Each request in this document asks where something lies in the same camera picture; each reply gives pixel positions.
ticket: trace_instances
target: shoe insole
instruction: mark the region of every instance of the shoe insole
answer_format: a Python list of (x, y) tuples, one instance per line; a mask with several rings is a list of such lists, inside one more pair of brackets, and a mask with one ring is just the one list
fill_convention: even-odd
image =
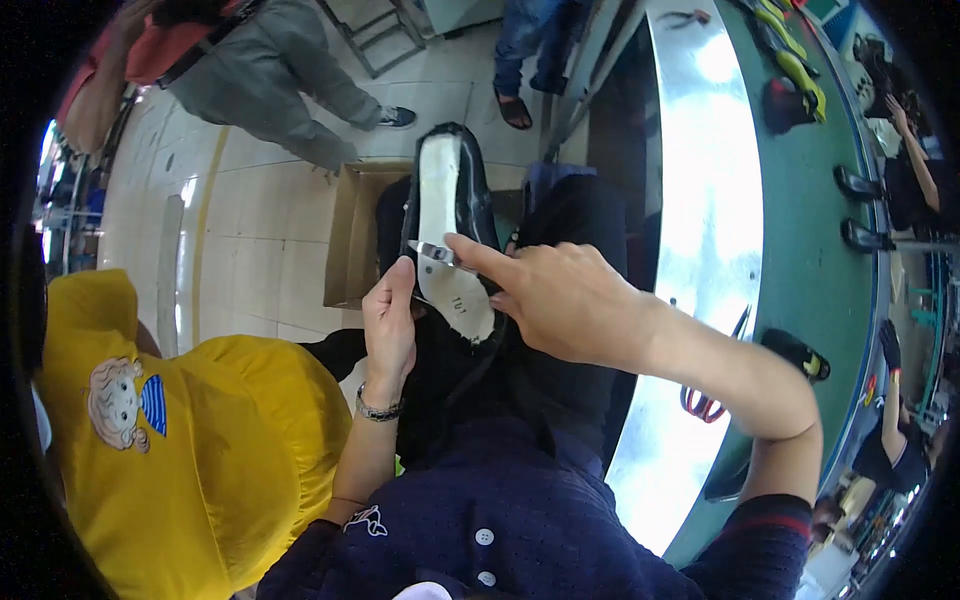
[[(420, 147), (418, 239), (423, 242), (443, 246), (444, 234), (457, 230), (457, 179), (462, 143), (458, 135), (442, 133), (423, 140)], [(476, 275), (420, 254), (417, 281), (423, 299), (473, 344), (480, 344), (493, 333), (490, 298)]]

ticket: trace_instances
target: navy shirt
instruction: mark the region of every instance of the navy shirt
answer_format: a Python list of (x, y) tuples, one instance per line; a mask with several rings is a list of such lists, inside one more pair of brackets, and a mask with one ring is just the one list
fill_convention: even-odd
[(897, 428), (906, 438), (906, 445), (897, 460), (890, 460), (883, 449), (883, 421), (876, 424), (853, 459), (853, 470), (876, 482), (880, 490), (908, 493), (922, 485), (930, 472), (924, 450), (923, 433), (914, 421), (898, 422)]
[(599, 458), (554, 436), (557, 458), (522, 420), (461, 425), (430, 468), (386, 483), (343, 528), (312, 523), (257, 598), (392, 598), (420, 581), (453, 598), (793, 598), (812, 516), (805, 501), (744, 503), (677, 571), (620, 524)]

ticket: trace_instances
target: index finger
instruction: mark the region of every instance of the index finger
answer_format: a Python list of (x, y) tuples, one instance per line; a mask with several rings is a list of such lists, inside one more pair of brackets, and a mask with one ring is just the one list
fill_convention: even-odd
[(444, 243), (460, 258), (464, 266), (509, 291), (520, 270), (515, 259), (489, 246), (478, 244), (460, 233), (448, 233), (444, 236)]

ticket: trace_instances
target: wrist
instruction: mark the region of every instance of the wrist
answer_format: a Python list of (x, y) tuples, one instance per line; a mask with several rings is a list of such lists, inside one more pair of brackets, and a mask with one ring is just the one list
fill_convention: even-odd
[(670, 368), (669, 356), (676, 343), (680, 330), (684, 327), (686, 314), (663, 302), (653, 294), (641, 292), (636, 302), (636, 319), (632, 331), (646, 331), (647, 335), (634, 335), (634, 344), (630, 348), (629, 368), (622, 371), (636, 374), (662, 376)]
[(361, 397), (364, 404), (373, 409), (390, 410), (399, 404), (402, 388), (402, 382), (393, 382), (389, 379), (374, 376), (364, 383)]

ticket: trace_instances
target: red scissors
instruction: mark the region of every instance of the red scissors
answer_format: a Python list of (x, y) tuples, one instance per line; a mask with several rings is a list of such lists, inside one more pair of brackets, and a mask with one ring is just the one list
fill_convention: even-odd
[[(733, 329), (731, 337), (736, 340), (742, 339), (749, 319), (750, 304), (747, 304), (747, 307), (743, 309), (743, 314), (740, 315), (740, 320), (736, 322), (736, 327)], [(686, 410), (687, 413), (706, 423), (712, 423), (720, 419), (723, 417), (723, 414), (727, 412), (727, 409), (721, 406), (717, 400), (704, 396), (700, 392), (691, 390), (686, 386), (680, 389), (680, 398), (684, 403), (684, 410)]]

